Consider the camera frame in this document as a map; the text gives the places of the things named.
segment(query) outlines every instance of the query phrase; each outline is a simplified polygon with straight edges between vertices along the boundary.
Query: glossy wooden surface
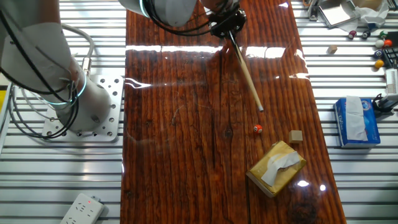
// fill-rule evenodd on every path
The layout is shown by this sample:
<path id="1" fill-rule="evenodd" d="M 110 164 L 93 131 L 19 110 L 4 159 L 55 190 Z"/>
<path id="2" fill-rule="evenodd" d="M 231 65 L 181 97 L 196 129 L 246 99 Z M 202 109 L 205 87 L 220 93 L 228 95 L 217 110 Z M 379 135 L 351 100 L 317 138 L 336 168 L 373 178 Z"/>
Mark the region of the glossy wooden surface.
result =
<path id="1" fill-rule="evenodd" d="M 264 112 L 225 40 L 127 13 L 121 223 L 346 223 L 290 2 L 241 6 L 237 40 Z M 245 173 L 290 130 L 307 166 L 267 198 Z"/>

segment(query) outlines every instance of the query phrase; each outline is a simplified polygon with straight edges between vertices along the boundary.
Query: orange ball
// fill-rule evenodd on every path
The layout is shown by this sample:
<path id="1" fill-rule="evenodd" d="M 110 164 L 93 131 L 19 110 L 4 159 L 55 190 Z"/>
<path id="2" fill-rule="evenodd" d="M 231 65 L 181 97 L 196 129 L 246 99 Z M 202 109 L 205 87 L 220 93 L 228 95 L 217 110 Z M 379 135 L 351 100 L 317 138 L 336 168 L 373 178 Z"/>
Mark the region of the orange ball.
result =
<path id="1" fill-rule="evenodd" d="M 383 65 L 384 65 L 384 62 L 382 60 L 377 60 L 377 62 L 374 64 L 374 66 L 376 68 L 381 68 L 381 67 L 383 67 Z"/>
<path id="2" fill-rule="evenodd" d="M 392 46 L 392 41 L 391 40 L 385 40 L 384 41 L 384 47 L 391 47 Z"/>
<path id="3" fill-rule="evenodd" d="M 260 134 L 262 133 L 262 126 L 260 124 L 255 125 L 255 127 L 253 128 L 254 132 L 256 134 Z"/>

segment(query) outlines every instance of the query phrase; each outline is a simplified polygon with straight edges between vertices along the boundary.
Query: wooden table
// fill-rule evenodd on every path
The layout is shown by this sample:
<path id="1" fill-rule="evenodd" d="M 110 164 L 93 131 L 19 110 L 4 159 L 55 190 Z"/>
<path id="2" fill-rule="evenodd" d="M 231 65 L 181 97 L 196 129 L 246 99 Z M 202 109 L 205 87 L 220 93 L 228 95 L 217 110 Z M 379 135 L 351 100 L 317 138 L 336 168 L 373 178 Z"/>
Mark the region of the wooden table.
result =
<path id="1" fill-rule="evenodd" d="M 237 40 L 264 112 L 225 40 L 127 13 L 121 223 L 346 223 L 290 2 L 241 6 Z M 245 173 L 290 130 L 307 166 L 267 198 Z"/>

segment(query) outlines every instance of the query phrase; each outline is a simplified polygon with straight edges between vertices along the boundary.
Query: red ball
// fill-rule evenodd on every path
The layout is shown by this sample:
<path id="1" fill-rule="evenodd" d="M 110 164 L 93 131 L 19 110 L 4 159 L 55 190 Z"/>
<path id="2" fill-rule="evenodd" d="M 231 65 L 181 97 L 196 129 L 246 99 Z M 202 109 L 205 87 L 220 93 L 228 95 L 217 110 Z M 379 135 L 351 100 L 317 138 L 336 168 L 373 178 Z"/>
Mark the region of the red ball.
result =
<path id="1" fill-rule="evenodd" d="M 254 132 L 256 134 L 260 134 L 262 133 L 262 126 L 260 124 L 255 125 L 255 127 L 253 128 Z"/>
<path id="2" fill-rule="evenodd" d="M 355 30 L 352 30 L 352 31 L 350 31 L 348 33 L 348 38 L 350 38 L 350 39 L 354 39 L 355 36 L 356 36 L 356 31 Z"/>
<path id="3" fill-rule="evenodd" d="M 392 47 L 392 41 L 391 40 L 385 40 L 384 41 L 384 47 Z"/>

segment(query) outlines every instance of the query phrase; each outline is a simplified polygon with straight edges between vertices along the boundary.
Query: white slatted surface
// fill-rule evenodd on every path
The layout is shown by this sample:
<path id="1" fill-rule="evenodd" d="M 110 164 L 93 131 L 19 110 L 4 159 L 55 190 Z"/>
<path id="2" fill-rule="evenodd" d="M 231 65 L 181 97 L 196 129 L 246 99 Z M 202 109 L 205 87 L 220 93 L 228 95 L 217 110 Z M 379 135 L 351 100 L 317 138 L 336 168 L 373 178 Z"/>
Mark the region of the white slatted surface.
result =
<path id="1" fill-rule="evenodd" d="M 124 75 L 126 13 L 117 0 L 60 2 L 62 22 L 93 36 L 92 74 Z M 398 117 L 379 122 L 381 144 L 374 149 L 338 149 L 332 111 L 332 104 L 346 95 L 385 94 L 384 72 L 373 69 L 371 57 L 377 37 L 349 41 L 342 30 L 309 22 L 301 1 L 292 5 L 348 223 L 398 223 Z M 398 12 L 391 12 L 385 30 L 397 28 Z M 65 34 L 72 53 L 79 53 L 81 60 L 88 43 L 71 32 Z M 334 55 L 326 54 L 331 44 L 338 46 Z M 41 117 L 18 102 L 30 125 L 40 130 Z M 45 111 L 39 101 L 34 103 Z M 0 155 L 0 223 L 59 223 L 79 193 L 95 195 L 106 205 L 98 223 L 119 223 L 123 121 L 119 122 L 116 143 L 79 148 L 39 144 L 10 124 Z"/>

